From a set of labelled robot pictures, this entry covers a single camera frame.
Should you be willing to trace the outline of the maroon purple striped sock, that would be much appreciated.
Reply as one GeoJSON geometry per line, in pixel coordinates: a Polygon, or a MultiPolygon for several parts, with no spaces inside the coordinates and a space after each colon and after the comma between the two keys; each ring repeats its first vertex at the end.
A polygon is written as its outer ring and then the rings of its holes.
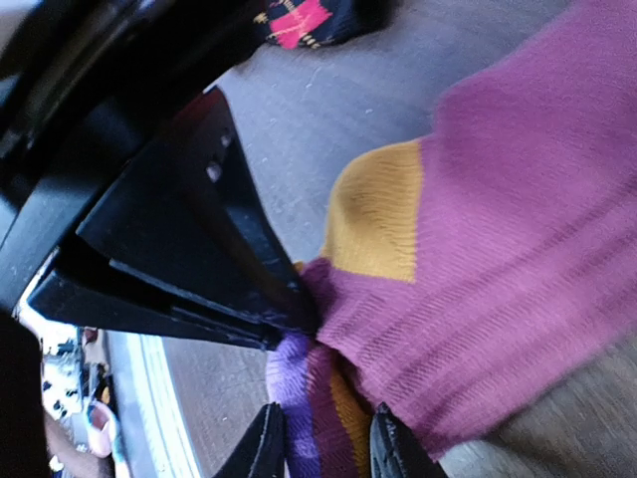
{"type": "Polygon", "coordinates": [[[636,5],[575,1],[336,182],[322,323],[271,355],[293,477],[372,477],[380,403],[448,477],[636,473],[636,5]]]}

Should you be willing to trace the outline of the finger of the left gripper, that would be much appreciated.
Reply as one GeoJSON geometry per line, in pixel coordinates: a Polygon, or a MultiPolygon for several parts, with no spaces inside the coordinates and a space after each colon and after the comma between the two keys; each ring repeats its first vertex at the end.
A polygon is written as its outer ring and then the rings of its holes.
{"type": "Polygon", "coordinates": [[[103,263],[57,259],[27,297],[48,319],[110,331],[189,339],[262,351],[282,334],[145,284],[103,263]]]}
{"type": "Polygon", "coordinates": [[[219,89],[199,95],[126,164],[77,232],[113,268],[198,314],[241,330],[318,329],[219,89]]]}

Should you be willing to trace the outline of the black red orange argyle sock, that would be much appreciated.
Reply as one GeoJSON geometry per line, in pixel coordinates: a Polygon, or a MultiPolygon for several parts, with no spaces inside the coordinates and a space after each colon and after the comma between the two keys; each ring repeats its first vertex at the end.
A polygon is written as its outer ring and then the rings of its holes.
{"type": "Polygon", "coordinates": [[[264,41],[286,50],[338,45],[385,28],[396,1],[265,1],[253,24],[264,41]]]}

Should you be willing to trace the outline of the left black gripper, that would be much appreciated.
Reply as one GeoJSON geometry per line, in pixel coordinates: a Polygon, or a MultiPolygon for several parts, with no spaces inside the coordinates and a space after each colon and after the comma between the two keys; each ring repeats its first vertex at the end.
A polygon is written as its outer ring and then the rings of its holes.
{"type": "Polygon", "coordinates": [[[1,305],[158,124],[259,46],[259,1],[41,1],[1,57],[1,305]]]}

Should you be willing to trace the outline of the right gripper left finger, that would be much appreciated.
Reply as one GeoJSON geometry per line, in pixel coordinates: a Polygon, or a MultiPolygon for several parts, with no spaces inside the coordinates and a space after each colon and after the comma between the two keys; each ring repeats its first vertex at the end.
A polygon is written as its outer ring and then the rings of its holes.
{"type": "Polygon", "coordinates": [[[215,478],[285,476],[285,417],[274,402],[264,405],[215,478]]]}

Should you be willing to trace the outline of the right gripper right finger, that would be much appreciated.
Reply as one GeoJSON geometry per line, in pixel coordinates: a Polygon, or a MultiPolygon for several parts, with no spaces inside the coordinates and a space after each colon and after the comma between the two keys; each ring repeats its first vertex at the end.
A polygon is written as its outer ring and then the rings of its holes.
{"type": "Polygon", "coordinates": [[[373,478],[447,478],[413,432],[389,406],[377,407],[370,425],[370,467],[373,478]]]}

